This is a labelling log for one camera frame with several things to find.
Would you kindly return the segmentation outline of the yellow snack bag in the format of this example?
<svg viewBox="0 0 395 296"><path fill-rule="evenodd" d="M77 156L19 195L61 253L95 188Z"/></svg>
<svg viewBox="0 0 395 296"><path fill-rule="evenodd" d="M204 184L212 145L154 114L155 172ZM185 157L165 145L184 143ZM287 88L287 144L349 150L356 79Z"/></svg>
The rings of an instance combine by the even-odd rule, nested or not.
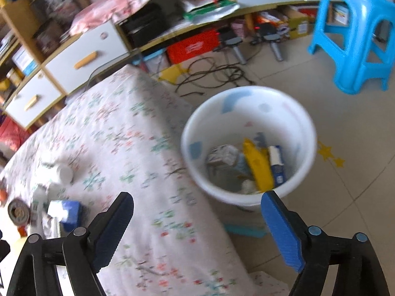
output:
<svg viewBox="0 0 395 296"><path fill-rule="evenodd" d="M259 192L266 192L275 188L267 148L260 148L248 138L242 144L243 154L250 167Z"/></svg>

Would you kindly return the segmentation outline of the torn blue cardboard box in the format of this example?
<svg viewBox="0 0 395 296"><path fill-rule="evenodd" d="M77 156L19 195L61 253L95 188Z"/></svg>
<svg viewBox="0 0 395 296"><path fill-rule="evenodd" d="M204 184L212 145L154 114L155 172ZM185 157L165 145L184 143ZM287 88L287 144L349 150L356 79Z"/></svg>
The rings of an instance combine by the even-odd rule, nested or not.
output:
<svg viewBox="0 0 395 296"><path fill-rule="evenodd" d="M282 152L280 146L268 147L269 160L271 165L271 172L275 183L275 188L281 186L287 181L285 175L285 165L282 159Z"/></svg>

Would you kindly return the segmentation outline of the white patterned trash bin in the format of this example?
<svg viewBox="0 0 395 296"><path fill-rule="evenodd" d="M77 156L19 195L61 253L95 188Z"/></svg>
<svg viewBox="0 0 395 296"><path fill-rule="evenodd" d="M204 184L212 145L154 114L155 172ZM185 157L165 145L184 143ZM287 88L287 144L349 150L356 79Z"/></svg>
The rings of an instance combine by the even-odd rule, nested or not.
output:
<svg viewBox="0 0 395 296"><path fill-rule="evenodd" d="M308 175L317 134L304 107L262 86L211 97L190 116L181 151L191 177L207 195L240 207L260 204L264 191L283 198Z"/></svg>

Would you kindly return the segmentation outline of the blue tissue box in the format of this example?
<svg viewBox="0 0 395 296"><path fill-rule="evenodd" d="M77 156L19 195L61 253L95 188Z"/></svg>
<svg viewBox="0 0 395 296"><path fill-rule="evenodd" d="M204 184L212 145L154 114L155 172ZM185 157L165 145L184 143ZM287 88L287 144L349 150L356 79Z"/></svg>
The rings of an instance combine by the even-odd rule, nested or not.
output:
<svg viewBox="0 0 395 296"><path fill-rule="evenodd" d="M78 201L51 201L48 206L48 215L57 219L64 231L70 233L81 225L82 205Z"/></svg>

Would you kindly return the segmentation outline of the clear plastic storage box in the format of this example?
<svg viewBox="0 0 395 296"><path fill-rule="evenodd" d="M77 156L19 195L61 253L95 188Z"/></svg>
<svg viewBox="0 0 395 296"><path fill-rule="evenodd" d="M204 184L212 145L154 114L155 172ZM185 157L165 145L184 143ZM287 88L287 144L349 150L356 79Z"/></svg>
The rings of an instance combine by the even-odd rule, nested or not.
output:
<svg viewBox="0 0 395 296"><path fill-rule="evenodd" d="M257 208L231 206L222 219L225 230L234 235L263 238L269 233L260 211Z"/></svg>

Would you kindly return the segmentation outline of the white tube bottle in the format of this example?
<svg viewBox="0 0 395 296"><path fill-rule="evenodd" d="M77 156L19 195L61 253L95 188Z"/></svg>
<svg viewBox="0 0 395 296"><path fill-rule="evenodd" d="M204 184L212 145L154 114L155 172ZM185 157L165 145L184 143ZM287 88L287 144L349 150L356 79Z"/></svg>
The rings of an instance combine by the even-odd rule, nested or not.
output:
<svg viewBox="0 0 395 296"><path fill-rule="evenodd" d="M30 232L44 237L42 226L43 213L48 210L48 195L44 186L38 185L34 190L30 204Z"/></svg>

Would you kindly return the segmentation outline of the white plastic bottle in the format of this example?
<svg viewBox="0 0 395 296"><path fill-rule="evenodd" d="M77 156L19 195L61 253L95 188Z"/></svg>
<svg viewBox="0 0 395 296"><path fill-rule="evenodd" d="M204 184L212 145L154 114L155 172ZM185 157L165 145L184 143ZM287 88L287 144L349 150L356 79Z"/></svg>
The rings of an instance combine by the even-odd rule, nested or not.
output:
<svg viewBox="0 0 395 296"><path fill-rule="evenodd" d="M44 162L39 168L45 180L49 183L69 185L73 181L74 172L67 164Z"/></svg>

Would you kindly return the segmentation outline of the round metal can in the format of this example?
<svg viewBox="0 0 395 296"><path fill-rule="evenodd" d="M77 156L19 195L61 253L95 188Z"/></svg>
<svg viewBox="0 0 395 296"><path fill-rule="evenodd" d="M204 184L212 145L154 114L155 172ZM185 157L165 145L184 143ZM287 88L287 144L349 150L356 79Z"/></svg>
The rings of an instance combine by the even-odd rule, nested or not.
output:
<svg viewBox="0 0 395 296"><path fill-rule="evenodd" d="M8 205L7 212L15 226L26 226L29 223L30 209L21 199L13 199Z"/></svg>

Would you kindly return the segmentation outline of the floral tablecloth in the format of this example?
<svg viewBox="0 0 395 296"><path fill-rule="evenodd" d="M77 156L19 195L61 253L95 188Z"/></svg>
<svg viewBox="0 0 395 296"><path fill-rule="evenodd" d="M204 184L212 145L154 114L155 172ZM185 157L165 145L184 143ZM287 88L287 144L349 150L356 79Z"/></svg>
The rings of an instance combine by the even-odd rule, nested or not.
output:
<svg viewBox="0 0 395 296"><path fill-rule="evenodd" d="M38 185L51 200L80 202L84 224L121 192L134 215L108 267L107 295L286 295L285 283L248 273L222 223L184 167L183 127L192 107L127 65L33 133L1 172L9 199L30 202ZM40 165L67 164L69 185Z"/></svg>

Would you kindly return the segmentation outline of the wooden cabinet with drawers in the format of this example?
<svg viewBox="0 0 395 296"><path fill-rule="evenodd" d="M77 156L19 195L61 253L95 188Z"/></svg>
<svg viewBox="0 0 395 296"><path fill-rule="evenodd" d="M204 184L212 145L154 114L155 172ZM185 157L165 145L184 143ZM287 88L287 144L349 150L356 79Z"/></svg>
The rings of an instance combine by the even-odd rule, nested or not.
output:
<svg viewBox="0 0 395 296"><path fill-rule="evenodd" d="M88 82L93 72L112 61L142 54L215 29L222 21L269 9L319 0L150 0L119 23L109 20L71 36L74 17L89 0L17 0L1 8L1 25L13 35L1 56L1 109L22 128L42 121L62 98Z"/></svg>

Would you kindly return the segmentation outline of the red box under cabinet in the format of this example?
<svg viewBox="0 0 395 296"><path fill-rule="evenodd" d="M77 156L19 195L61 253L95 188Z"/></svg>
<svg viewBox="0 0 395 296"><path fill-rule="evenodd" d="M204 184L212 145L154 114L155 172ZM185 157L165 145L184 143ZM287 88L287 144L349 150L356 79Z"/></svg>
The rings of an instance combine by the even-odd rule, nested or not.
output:
<svg viewBox="0 0 395 296"><path fill-rule="evenodd" d="M167 56L172 64L178 64L211 52L219 45L217 31L208 29L170 45L167 48Z"/></svg>

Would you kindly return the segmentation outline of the blue plastic stool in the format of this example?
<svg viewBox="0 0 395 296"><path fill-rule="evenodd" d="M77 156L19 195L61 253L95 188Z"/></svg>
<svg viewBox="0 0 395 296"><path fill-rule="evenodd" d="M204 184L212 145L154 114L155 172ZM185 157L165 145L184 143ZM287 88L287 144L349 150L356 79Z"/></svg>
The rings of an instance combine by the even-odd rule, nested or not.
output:
<svg viewBox="0 0 395 296"><path fill-rule="evenodd" d="M388 89L394 66L394 2L389 0L342 0L350 12L349 24L327 23L331 0L321 0L313 38L307 51L314 54L320 47L336 65L334 84L343 92L357 94L369 79L379 79L381 89ZM374 42L378 25L391 25L387 47Z"/></svg>

